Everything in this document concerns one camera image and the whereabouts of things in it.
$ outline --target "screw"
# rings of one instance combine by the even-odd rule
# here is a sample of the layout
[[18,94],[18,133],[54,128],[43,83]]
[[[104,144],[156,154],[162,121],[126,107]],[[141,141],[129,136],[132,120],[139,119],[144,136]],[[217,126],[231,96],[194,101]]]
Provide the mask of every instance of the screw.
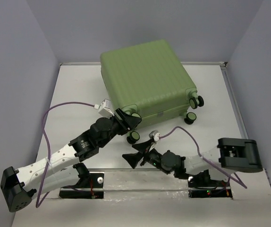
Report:
[[102,184],[104,182],[104,179],[103,179],[103,177],[98,177],[97,181],[98,181],[99,184]]

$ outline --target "ribbed suitcase shell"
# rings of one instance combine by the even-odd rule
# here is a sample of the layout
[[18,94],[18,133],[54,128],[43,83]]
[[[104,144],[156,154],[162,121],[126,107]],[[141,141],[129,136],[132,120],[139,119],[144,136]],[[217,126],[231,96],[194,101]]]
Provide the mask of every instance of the ribbed suitcase shell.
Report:
[[165,40],[101,54],[101,73],[114,109],[138,113],[138,128],[185,116],[194,82]]

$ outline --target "wall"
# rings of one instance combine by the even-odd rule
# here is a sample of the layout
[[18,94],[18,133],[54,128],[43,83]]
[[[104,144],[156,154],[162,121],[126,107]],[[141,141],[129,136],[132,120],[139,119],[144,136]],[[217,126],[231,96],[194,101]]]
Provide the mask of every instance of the wall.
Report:
[[265,0],[228,63],[250,138],[271,180],[271,0]]
[[27,0],[61,62],[167,39],[182,61],[228,61],[262,0]]
[[[58,68],[27,2],[0,0],[0,180],[6,167],[34,161]],[[0,190],[0,227],[13,217]]]

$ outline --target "suitcase wheel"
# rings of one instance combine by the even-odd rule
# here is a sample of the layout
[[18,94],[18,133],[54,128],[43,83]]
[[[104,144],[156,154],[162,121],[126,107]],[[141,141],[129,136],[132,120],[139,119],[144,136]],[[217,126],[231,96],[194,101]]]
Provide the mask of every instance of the suitcase wheel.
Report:
[[135,144],[140,139],[140,134],[136,131],[132,131],[129,136],[126,137],[126,140],[129,144]]
[[191,98],[189,100],[189,104],[190,104],[190,106],[191,106],[192,109],[196,109],[198,107],[198,104],[197,104],[197,101],[196,101],[195,98]]
[[197,99],[198,99],[198,102],[199,102],[198,106],[202,107],[204,105],[203,97],[199,96]]
[[196,114],[193,112],[187,113],[186,118],[184,119],[186,124],[193,124],[195,120],[196,120]]

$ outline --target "white table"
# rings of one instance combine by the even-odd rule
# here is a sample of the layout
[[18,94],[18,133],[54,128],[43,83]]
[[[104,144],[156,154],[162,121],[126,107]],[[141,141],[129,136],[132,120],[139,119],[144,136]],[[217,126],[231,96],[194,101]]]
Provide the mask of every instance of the white table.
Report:
[[[166,134],[174,126],[184,126],[197,139],[201,151],[217,145],[222,137],[241,138],[241,120],[231,104],[230,91],[219,65],[185,65],[197,85],[205,106],[193,110],[197,120],[186,125],[182,118],[139,130],[141,141],[157,129]],[[79,101],[99,104],[108,98],[100,66],[61,66],[51,105]],[[51,148],[57,151],[84,132],[100,116],[82,105],[61,106],[50,112],[46,131]],[[176,131],[158,145],[159,152],[170,149],[176,154],[192,156],[196,149],[191,139]],[[47,155],[44,139],[37,160]],[[185,181],[152,171],[146,164],[142,171],[132,171],[121,157],[134,153],[125,137],[116,136],[100,153],[85,161],[88,168],[105,171],[104,200],[63,200],[58,191],[50,193],[39,209],[34,203],[18,212],[13,227],[36,226],[192,226],[238,227],[271,226],[271,189],[264,172],[239,176],[245,190],[231,182],[234,199],[189,199]]]

